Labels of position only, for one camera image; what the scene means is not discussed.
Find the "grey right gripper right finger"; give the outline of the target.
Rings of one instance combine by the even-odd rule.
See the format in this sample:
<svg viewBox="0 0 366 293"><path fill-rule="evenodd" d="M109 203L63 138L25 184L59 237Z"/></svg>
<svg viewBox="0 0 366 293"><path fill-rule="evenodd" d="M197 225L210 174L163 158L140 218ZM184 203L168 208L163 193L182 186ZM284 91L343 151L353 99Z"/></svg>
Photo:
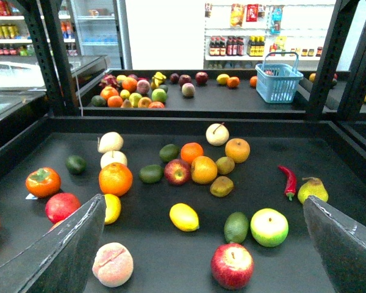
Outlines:
<svg viewBox="0 0 366 293"><path fill-rule="evenodd" d="M366 226L311 195L304 219L336 292L366 292Z"/></svg>

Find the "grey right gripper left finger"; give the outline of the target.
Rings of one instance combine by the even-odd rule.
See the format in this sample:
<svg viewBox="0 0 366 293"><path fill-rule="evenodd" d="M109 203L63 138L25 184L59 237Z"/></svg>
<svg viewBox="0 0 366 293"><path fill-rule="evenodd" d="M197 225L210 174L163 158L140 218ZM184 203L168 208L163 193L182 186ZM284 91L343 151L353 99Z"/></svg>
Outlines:
<svg viewBox="0 0 366 293"><path fill-rule="evenodd" d="M83 292L104 229L101 194L0 267L0 292Z"/></svg>

